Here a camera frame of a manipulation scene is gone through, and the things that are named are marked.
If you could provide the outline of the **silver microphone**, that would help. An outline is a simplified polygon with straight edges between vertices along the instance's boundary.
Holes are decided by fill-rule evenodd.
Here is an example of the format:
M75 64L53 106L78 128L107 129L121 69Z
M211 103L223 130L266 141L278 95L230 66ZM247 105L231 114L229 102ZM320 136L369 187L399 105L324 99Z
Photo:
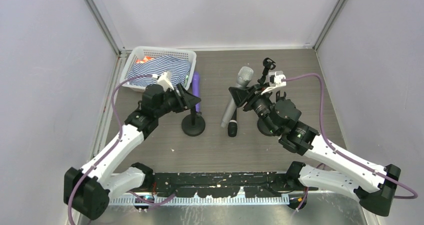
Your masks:
M230 91L230 98L226 105L224 114L221 118L220 126L225 128L237 108L237 104L240 102L238 89L245 89L247 85L251 82L252 77L254 75L254 71L252 68L248 66L243 66L236 77L236 85L234 87L230 87L228 90Z

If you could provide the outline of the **black microphone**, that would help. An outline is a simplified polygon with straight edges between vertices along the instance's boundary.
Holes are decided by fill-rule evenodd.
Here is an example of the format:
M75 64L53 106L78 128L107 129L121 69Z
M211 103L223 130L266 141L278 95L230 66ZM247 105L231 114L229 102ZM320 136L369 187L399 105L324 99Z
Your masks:
M237 111L235 110L227 125L227 135L231 138L234 138L237 136L237 133L238 133L238 121L237 121Z

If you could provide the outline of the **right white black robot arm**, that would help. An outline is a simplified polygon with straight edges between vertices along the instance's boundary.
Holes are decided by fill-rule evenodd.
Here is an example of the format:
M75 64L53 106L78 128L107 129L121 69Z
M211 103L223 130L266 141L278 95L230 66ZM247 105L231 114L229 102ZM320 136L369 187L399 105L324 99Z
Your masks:
M359 202L369 212L387 217L393 203L401 169L393 164L382 166L367 161L334 143L301 122L301 111L295 104L276 93L271 102L269 93L260 86L230 87L229 92L238 108L254 111L259 120L287 151L328 165L333 171L323 171L294 161L286 172L292 187L315 187L330 190Z

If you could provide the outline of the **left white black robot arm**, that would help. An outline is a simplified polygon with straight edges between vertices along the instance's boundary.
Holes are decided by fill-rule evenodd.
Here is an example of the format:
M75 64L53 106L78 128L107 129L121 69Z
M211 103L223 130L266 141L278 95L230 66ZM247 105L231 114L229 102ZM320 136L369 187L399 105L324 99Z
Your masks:
M80 169L71 167L65 173L63 201L68 212L76 210L90 220L96 220L111 200L132 189L152 186L152 169L139 162L118 175L113 172L158 127L159 118L170 112L194 109L200 101L201 98L180 84L176 88L148 85L137 109L124 121L114 140Z

